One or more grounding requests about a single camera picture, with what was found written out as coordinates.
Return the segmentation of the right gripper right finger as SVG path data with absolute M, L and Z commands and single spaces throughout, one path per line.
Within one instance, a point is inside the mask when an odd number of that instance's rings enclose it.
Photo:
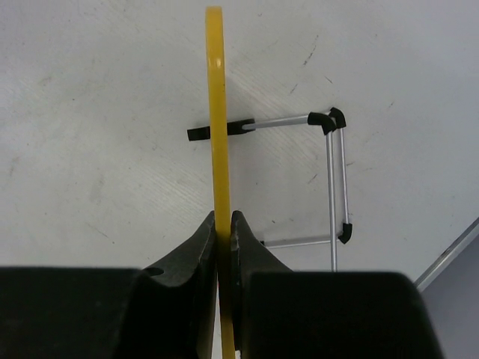
M 234 340 L 242 358 L 441 358 L 420 292 L 396 272 L 293 271 L 231 217 Z

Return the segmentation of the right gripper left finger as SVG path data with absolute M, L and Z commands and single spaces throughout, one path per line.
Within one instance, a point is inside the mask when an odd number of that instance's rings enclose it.
M 214 224 L 145 269 L 2 268 L 1 356 L 209 358 Z

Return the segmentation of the yellow framed small whiteboard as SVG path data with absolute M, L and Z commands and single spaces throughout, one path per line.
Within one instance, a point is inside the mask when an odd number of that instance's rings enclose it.
M 231 207 L 227 100 L 225 91 L 225 49 L 221 7 L 212 6 L 206 9 L 205 35 L 222 357 L 235 358 L 231 303 Z

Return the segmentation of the aluminium frame rails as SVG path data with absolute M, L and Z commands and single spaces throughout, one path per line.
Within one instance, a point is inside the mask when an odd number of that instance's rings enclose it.
M 479 218 L 476 218 L 416 280 L 415 285 L 420 292 L 424 291 L 478 237 L 478 223 Z

